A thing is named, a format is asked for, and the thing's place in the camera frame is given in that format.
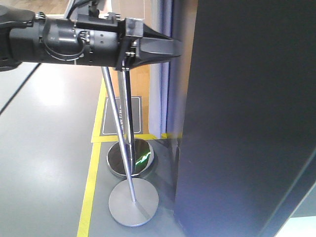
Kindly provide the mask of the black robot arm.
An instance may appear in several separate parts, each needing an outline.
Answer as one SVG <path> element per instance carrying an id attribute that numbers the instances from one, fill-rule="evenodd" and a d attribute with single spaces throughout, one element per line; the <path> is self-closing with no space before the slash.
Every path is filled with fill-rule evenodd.
<path id="1" fill-rule="evenodd" d="M 64 18 L 10 6 L 0 8 L 0 69 L 23 62 L 112 67 L 117 71 L 164 63 L 181 42 L 116 13 L 99 16 L 102 0 L 76 0 Z"/>

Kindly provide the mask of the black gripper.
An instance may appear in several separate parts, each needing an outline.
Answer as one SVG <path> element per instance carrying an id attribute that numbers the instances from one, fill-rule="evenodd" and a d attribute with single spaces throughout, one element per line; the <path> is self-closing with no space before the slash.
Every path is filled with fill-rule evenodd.
<path id="1" fill-rule="evenodd" d="M 138 40 L 134 66 L 164 63 L 183 52 L 180 40 L 163 35 L 135 18 L 89 22 L 47 17 L 36 20 L 36 60 L 41 63 L 114 67 L 129 65 L 127 52 Z"/>

